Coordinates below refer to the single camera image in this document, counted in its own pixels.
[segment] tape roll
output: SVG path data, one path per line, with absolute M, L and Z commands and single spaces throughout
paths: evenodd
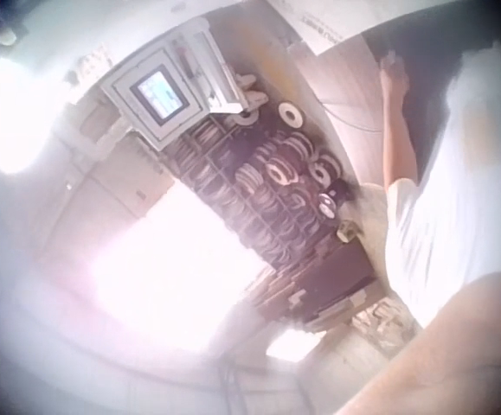
M 252 112 L 241 112 L 240 114 L 234 114 L 230 117 L 236 124 L 246 127 L 258 121 L 260 112 L 258 110 L 254 110 Z
M 279 115 L 285 124 L 291 128 L 300 128 L 304 125 L 302 112 L 290 102 L 281 102 L 279 104 Z

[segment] person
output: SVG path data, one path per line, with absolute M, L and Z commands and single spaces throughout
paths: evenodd
M 339 414 L 501 413 L 501 44 L 463 57 L 421 182 L 402 59 L 380 76 L 387 273 L 424 329 Z

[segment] white t-shirt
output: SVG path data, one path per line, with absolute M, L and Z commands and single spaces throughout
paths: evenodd
M 387 191 L 387 273 L 425 327 L 466 284 L 501 271 L 501 158 L 468 162 L 463 118 L 449 125 L 426 180 Z

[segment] wire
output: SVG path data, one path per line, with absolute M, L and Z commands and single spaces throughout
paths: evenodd
M 339 117 L 335 112 L 333 112 L 328 107 L 328 105 L 344 105 L 344 104 L 337 103 L 337 102 L 329 102 L 329 103 L 324 102 L 321 99 L 319 99 L 319 97 L 315 93 L 314 93 L 314 97 L 316 98 L 316 100 L 318 101 L 318 103 L 323 107 L 324 110 L 326 110 L 331 116 L 333 116 L 334 118 L 336 118 L 338 121 L 340 121 L 344 125 L 348 125 L 349 127 L 352 127 L 352 128 L 354 128 L 356 130 L 363 131 L 363 132 L 369 132 L 371 134 L 381 134 L 382 133 L 382 130 L 373 130 L 373 129 L 370 129 L 370 128 L 367 128 L 367 127 L 362 127 L 361 125 L 352 124 L 351 122 L 346 121 L 345 119 Z

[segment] rack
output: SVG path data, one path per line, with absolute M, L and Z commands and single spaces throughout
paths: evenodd
M 299 235 L 305 238 L 305 249 L 298 252 L 286 239 L 279 236 L 279 230 L 276 231 L 274 226 L 277 223 L 276 219 L 261 212 L 252 203 L 252 196 L 246 195 L 234 180 L 235 171 L 247 162 L 258 145 L 266 141 L 266 128 L 258 123 L 250 127 L 229 126 L 226 125 L 227 120 L 225 116 L 218 114 L 207 116 L 203 121 L 187 130 L 176 142 L 170 144 L 163 151 L 157 152 L 158 159 L 173 176 L 191 188 L 201 200 L 224 219 L 226 226 L 239 235 L 244 246 L 254 249 L 278 273 L 286 273 L 288 270 L 298 268 L 298 262 L 303 258 L 316 258 L 318 254 L 314 252 L 314 246 L 326 235 L 332 233 L 332 228 L 325 224 L 320 214 L 316 213 L 316 218 L 320 223 L 319 229 L 315 233 L 308 233 L 299 223 L 299 215 L 295 214 L 283 200 L 281 193 L 284 189 L 269 180 L 266 174 L 263 174 L 264 185 L 274 195 L 278 215 L 282 214 L 284 218 L 289 218 L 286 220 L 286 224 L 296 228 Z M 206 131 L 213 130 L 214 127 L 216 133 L 212 135 L 213 139 L 206 139 L 202 144 L 202 136 L 205 136 Z M 257 139 L 255 143 L 249 143 L 247 139 L 241 137 L 243 132 L 250 132 L 254 134 L 254 138 L 261 139 Z M 185 153 L 190 152 L 191 159 L 188 162 L 179 157 L 180 148 L 184 148 Z M 221 160 L 224 159 L 225 152 L 231 152 L 232 159 L 230 163 L 222 165 Z M 193 178 L 195 170 L 198 167 L 202 168 L 202 165 L 208 166 L 206 168 L 208 173 L 205 180 L 196 181 Z M 205 195 L 204 190 L 217 177 L 220 177 L 228 185 L 228 192 L 235 195 L 235 202 L 242 203 L 242 209 L 248 211 L 248 216 L 243 222 L 229 218 L 221 203 L 210 202 L 209 197 Z M 255 225 L 262 226 L 262 229 L 266 229 L 268 234 L 273 237 L 270 245 L 275 244 L 281 247 L 282 252 L 289 252 L 284 260 L 270 258 L 271 256 L 267 254 L 267 246 L 257 244 L 257 240 L 248 236 Z

